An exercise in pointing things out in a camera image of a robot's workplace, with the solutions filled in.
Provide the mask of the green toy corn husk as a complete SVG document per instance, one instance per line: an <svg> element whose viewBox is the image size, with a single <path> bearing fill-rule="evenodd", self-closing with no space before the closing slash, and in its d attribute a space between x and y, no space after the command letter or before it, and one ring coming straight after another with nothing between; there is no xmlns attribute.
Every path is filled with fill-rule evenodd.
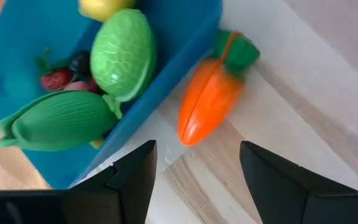
<svg viewBox="0 0 358 224"><path fill-rule="evenodd" d="M62 151L95 142L122 118L121 103L89 91L56 91L0 120L0 147Z"/></svg>

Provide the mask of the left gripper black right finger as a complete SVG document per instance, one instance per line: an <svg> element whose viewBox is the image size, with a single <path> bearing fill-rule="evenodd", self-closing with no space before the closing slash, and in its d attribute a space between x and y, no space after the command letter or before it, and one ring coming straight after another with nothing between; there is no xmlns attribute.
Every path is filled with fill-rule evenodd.
<svg viewBox="0 0 358 224"><path fill-rule="evenodd" d="M263 224L358 224L358 191L250 141L240 162Z"/></svg>

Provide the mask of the red toy strawberry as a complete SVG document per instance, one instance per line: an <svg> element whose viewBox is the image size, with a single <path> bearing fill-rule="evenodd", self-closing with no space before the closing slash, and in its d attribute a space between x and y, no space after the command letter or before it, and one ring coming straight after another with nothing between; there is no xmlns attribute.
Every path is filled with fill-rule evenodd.
<svg viewBox="0 0 358 224"><path fill-rule="evenodd" d="M39 70L40 84L47 91L62 90L73 81L75 76L68 68L68 60L66 58L50 63L49 53L50 48L46 47L43 57L35 59Z"/></svg>

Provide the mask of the green toy cabbage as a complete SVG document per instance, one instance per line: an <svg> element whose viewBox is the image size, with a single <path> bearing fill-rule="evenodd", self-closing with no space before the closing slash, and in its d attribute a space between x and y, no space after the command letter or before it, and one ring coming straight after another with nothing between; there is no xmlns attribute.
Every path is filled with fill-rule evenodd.
<svg viewBox="0 0 358 224"><path fill-rule="evenodd" d="M122 9L98 31L91 49L94 80L117 101L137 98L150 83L157 63L154 33L138 9Z"/></svg>

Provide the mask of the blue plastic tupperware tub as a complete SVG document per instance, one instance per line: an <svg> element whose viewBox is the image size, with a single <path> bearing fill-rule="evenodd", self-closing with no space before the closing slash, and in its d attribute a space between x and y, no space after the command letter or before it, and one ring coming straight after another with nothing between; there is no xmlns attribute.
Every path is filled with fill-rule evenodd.
<svg viewBox="0 0 358 224"><path fill-rule="evenodd" d="M148 89L123 104L124 117L95 150L24 154L55 189L66 189L120 150L172 89L214 44L221 0L137 0L157 40L157 69ZM77 0L6 0L0 15L0 119L43 95L35 58L89 49L100 23L78 12Z"/></svg>

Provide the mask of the orange toy carrot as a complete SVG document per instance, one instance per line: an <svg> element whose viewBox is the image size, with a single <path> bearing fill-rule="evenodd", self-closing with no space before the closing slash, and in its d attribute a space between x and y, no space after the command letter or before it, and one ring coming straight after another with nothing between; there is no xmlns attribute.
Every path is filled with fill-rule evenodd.
<svg viewBox="0 0 358 224"><path fill-rule="evenodd" d="M243 33L218 30L212 54L195 68L178 114L178 138L194 146L208 137L231 112L246 83L246 71L260 57Z"/></svg>

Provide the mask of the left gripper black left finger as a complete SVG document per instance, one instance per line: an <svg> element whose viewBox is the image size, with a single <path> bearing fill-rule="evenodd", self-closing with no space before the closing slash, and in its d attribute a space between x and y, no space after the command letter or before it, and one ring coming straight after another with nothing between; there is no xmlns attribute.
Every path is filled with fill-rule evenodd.
<svg viewBox="0 0 358 224"><path fill-rule="evenodd" d="M145 224L156 168L157 142L149 140L66 190L51 224Z"/></svg>

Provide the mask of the yellow toy lemon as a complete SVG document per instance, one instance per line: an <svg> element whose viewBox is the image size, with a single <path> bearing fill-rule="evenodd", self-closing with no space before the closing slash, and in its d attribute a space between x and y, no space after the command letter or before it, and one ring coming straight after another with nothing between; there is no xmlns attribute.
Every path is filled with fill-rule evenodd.
<svg viewBox="0 0 358 224"><path fill-rule="evenodd" d="M104 22L116 11L134 7L137 0L78 0L81 15Z"/></svg>

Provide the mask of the dark purple toy fruit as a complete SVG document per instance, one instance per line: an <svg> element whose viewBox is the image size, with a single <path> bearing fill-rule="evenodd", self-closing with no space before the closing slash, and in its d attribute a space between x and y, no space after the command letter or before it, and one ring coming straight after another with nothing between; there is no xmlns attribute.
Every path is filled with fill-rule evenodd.
<svg viewBox="0 0 358 224"><path fill-rule="evenodd" d="M90 52L81 50L74 53L69 59L68 67L79 76L90 77Z"/></svg>

